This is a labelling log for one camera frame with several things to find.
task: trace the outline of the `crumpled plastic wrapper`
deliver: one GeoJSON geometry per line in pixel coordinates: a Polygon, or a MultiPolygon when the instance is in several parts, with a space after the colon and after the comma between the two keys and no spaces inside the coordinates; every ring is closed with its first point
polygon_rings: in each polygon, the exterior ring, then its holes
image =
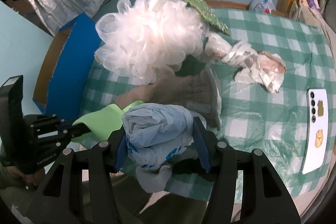
{"type": "Polygon", "coordinates": [[[260,83],[270,93],[278,93],[284,81],[286,66],[281,57],[266,51],[257,53],[248,42],[239,41],[231,46],[220,35],[211,32],[204,52],[211,59],[243,67],[235,76],[236,82],[260,83]]]}

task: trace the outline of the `plaid tablecloth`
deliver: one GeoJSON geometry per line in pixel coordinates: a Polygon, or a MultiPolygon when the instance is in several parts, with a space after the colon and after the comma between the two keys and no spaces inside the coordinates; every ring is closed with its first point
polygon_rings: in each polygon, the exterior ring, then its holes
{"type": "MultiPolygon", "coordinates": [[[[215,14],[231,29],[229,42],[248,41],[257,51],[279,54],[287,68],[278,94],[270,94],[260,84],[240,84],[233,80],[239,70],[216,63],[213,68],[222,88],[222,129],[214,131],[219,140],[239,150],[260,148],[283,179],[292,196],[315,189],[325,174],[336,133],[336,75],[331,51],[322,32],[315,27],[282,17],[250,11],[215,9],[215,14]],[[324,164],[306,175],[301,173],[306,151],[309,88],[325,88],[328,93],[329,130],[324,164]]],[[[179,75],[195,75],[204,63],[187,58],[179,75]]],[[[136,83],[119,77],[94,62],[83,95],[82,111],[100,110],[136,83]]],[[[96,140],[87,140],[91,146],[96,140]]],[[[125,172],[134,174],[134,166],[125,172]]],[[[173,175],[166,191],[189,198],[207,200],[212,184],[198,175],[173,175]]],[[[241,202],[242,173],[236,187],[236,203],[241,202]]]]}

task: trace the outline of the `rolled plastic bag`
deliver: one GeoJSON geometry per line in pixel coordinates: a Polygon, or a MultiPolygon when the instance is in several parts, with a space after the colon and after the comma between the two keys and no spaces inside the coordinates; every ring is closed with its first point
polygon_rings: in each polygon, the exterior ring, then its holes
{"type": "Polygon", "coordinates": [[[148,193],[162,191],[171,176],[166,162],[193,142],[193,115],[177,105],[142,104],[122,116],[128,157],[148,193]]]}
{"type": "Polygon", "coordinates": [[[272,0],[252,0],[250,11],[270,14],[272,10],[276,10],[272,0]]]}
{"type": "Polygon", "coordinates": [[[277,54],[257,53],[248,42],[239,41],[231,46],[217,33],[208,34],[204,52],[210,58],[231,66],[243,67],[235,76],[239,83],[263,84],[270,93],[278,93],[284,81],[286,67],[277,54]]]}
{"type": "Polygon", "coordinates": [[[105,45],[95,58],[106,69],[147,85],[200,56],[208,27],[183,0],[119,0],[117,8],[96,24],[105,45]]]}

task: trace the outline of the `cat sticker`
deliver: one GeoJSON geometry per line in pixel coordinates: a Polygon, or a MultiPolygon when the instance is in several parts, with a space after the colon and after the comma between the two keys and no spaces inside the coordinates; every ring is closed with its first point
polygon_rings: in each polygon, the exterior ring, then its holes
{"type": "Polygon", "coordinates": [[[323,143],[323,130],[318,130],[316,133],[315,147],[319,148],[323,143]]]}
{"type": "Polygon", "coordinates": [[[323,101],[319,100],[317,103],[317,116],[322,117],[324,114],[323,101]]]}

